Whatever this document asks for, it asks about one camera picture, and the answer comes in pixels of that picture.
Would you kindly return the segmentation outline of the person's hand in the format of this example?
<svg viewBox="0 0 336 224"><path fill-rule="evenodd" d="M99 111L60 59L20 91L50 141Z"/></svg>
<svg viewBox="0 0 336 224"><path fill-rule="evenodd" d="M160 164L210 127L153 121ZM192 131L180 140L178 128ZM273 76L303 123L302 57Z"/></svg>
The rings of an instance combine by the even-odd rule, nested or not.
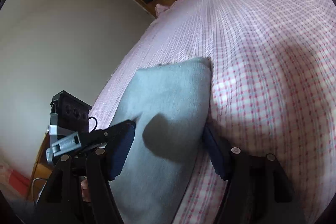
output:
<svg viewBox="0 0 336 224"><path fill-rule="evenodd" d="M84 202L91 202L88 180L86 177L81 181L81 194Z"/></svg>

